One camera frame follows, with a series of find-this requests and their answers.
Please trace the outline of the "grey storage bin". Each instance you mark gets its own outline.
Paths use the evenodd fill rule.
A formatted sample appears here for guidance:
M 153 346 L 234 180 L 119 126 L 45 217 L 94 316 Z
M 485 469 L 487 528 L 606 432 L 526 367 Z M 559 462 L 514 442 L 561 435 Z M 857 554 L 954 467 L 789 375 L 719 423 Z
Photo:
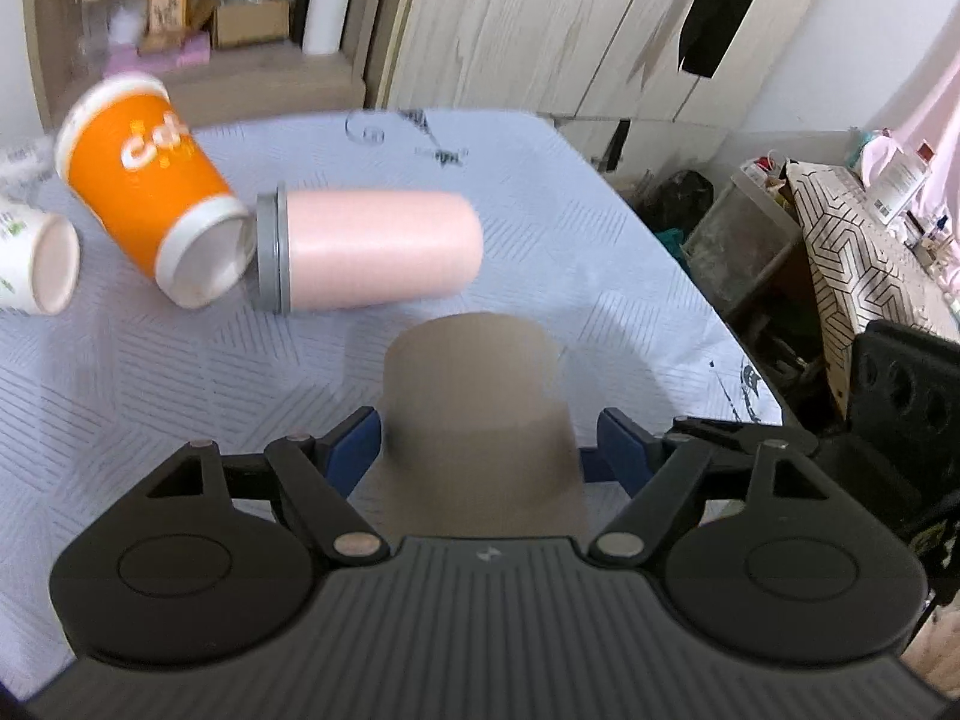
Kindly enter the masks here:
M 802 241 L 800 226 L 750 172 L 737 169 L 683 244 L 692 280 L 729 320 Z

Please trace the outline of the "white patterned tablecloth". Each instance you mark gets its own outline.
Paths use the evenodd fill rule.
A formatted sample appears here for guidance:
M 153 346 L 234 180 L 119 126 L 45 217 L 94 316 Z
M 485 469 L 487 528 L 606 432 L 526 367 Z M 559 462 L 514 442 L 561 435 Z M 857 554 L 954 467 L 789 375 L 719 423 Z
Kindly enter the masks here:
M 376 112 L 204 128 L 244 200 L 274 188 L 420 188 L 466 197 L 485 234 L 464 293 L 279 317 L 242 291 L 169 302 L 59 177 L 7 195 L 67 218 L 82 271 L 55 317 L 2 319 L 2 679 L 34 694 L 70 663 L 47 591 L 86 525 L 190 439 L 255 452 L 320 434 L 381 394 L 405 328 L 462 312 L 539 322 L 562 351 L 581 444 L 615 406 L 653 433 L 679 416 L 775 424 L 781 408 L 658 239 L 547 122 L 524 112 Z

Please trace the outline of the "taupe tumbler cup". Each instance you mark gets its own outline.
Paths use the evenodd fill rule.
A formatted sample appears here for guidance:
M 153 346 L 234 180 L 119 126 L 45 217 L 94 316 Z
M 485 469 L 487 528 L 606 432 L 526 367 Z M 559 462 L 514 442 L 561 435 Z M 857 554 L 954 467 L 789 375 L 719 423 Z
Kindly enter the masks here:
M 559 357 L 538 323 L 491 312 L 391 344 L 371 468 L 387 536 L 587 535 Z

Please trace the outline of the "orange small box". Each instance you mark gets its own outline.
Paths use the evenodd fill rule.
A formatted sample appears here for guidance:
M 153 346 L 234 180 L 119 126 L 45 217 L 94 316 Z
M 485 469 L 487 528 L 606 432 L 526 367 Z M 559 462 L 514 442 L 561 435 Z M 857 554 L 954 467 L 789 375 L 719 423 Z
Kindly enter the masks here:
M 146 4 L 149 34 L 184 31 L 187 26 L 187 0 L 146 0 Z

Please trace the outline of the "wooden open shelf unit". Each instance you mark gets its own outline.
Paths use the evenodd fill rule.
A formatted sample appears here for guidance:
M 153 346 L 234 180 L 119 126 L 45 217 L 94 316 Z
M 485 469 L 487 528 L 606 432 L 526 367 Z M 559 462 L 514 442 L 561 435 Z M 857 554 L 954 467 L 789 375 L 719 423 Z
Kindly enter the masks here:
M 213 28 L 223 0 L 187 0 L 187 27 Z M 210 62 L 164 75 L 189 124 L 226 124 L 364 103 L 366 65 L 381 0 L 350 0 L 337 54 L 309 57 L 291 41 L 213 49 Z M 80 0 L 23 0 L 26 50 L 39 121 L 50 130 L 103 69 L 83 67 Z

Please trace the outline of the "pink cloth on shelf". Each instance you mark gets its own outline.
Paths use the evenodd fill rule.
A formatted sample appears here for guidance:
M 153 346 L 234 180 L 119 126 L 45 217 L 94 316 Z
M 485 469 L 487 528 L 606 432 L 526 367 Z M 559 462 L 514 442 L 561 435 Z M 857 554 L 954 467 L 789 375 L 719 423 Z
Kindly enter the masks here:
M 187 37 L 182 46 L 156 52 L 156 54 L 140 54 L 139 49 L 133 46 L 117 47 L 109 54 L 103 76 L 107 78 L 129 71 L 164 75 L 179 68 L 208 64 L 210 55 L 212 55 L 212 43 L 210 43 L 210 34 L 205 31 Z

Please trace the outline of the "orange paper cup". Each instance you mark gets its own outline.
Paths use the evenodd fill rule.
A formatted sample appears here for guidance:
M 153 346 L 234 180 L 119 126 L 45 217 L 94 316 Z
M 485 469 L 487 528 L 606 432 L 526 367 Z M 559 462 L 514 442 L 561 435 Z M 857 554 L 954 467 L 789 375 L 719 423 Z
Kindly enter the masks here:
M 55 138 L 57 176 L 112 240 L 182 309 L 220 299 L 254 254 L 251 210 L 139 71 L 92 86 Z

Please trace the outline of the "wooden wardrobe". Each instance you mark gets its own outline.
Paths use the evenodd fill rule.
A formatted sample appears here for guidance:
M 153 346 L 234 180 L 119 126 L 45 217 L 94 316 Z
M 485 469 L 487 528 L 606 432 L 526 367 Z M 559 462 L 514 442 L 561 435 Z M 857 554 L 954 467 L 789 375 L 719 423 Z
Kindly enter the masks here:
M 521 109 L 597 171 L 647 179 L 718 153 L 815 0 L 754 0 L 713 78 L 679 68 L 693 0 L 382 0 L 374 107 Z

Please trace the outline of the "black ribbon bow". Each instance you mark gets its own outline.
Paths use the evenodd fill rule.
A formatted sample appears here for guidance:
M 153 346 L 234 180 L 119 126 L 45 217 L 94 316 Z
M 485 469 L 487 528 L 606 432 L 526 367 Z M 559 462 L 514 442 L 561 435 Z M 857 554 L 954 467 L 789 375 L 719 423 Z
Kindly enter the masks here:
M 693 0 L 679 37 L 679 68 L 713 78 L 754 0 Z

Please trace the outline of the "clear bottle with cream cap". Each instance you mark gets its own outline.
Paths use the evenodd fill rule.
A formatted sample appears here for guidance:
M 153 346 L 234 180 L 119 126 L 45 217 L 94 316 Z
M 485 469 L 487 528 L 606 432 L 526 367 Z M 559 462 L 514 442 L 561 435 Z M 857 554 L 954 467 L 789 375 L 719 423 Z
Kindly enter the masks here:
M 98 68 L 109 52 L 107 5 L 109 5 L 107 0 L 80 0 L 82 36 L 78 39 L 78 54 L 86 70 Z

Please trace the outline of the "small cardboard box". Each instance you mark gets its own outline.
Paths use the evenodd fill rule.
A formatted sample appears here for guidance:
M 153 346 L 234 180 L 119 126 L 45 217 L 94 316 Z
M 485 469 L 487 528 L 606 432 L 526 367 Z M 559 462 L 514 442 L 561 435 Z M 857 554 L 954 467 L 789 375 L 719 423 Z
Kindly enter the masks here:
M 288 0 L 235 0 L 213 13 L 213 47 L 218 50 L 286 41 L 290 36 Z

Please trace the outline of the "geometric patterned box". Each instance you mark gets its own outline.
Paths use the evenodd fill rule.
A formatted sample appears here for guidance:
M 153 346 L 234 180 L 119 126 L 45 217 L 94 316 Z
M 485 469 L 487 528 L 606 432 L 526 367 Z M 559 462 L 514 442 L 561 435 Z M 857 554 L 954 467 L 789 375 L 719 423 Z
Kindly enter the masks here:
M 846 408 L 853 340 L 869 323 L 889 320 L 955 341 L 957 320 L 916 257 L 869 215 L 848 169 L 791 161 L 786 181 L 811 266 L 828 387 Z

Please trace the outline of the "pink tumbler with grey lid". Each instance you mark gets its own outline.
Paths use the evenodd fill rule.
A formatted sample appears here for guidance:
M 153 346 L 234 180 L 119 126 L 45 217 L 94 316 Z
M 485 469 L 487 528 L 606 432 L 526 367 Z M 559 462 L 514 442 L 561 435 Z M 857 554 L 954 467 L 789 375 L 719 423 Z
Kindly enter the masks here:
M 483 227 L 470 202 L 426 190 L 288 190 L 256 204 L 257 309 L 356 309 L 445 298 L 477 278 Z

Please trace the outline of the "white floral paper cup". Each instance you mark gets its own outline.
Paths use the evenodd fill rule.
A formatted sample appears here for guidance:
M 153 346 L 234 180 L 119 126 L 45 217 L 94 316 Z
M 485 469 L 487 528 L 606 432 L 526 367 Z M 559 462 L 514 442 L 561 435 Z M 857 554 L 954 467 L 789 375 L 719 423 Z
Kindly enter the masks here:
M 2 309 L 57 316 L 75 293 L 80 238 L 62 215 L 2 197 Z

